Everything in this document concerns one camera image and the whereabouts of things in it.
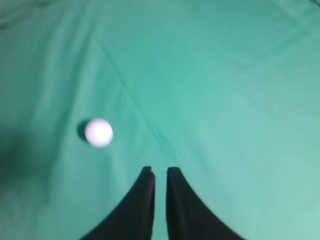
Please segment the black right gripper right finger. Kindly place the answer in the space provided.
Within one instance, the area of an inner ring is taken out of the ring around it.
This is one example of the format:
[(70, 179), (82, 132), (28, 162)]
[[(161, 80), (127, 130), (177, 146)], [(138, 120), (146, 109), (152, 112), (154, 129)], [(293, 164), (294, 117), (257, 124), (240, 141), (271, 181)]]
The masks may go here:
[(242, 240), (198, 197), (178, 167), (167, 169), (166, 222), (170, 240)]

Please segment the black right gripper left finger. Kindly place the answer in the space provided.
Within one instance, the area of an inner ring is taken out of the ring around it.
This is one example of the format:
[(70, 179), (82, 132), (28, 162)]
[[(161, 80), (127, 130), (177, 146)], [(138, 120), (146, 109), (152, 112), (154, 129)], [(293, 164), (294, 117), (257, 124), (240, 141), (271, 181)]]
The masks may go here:
[(114, 208), (83, 240), (150, 240), (155, 216), (156, 176), (142, 168), (135, 183)]

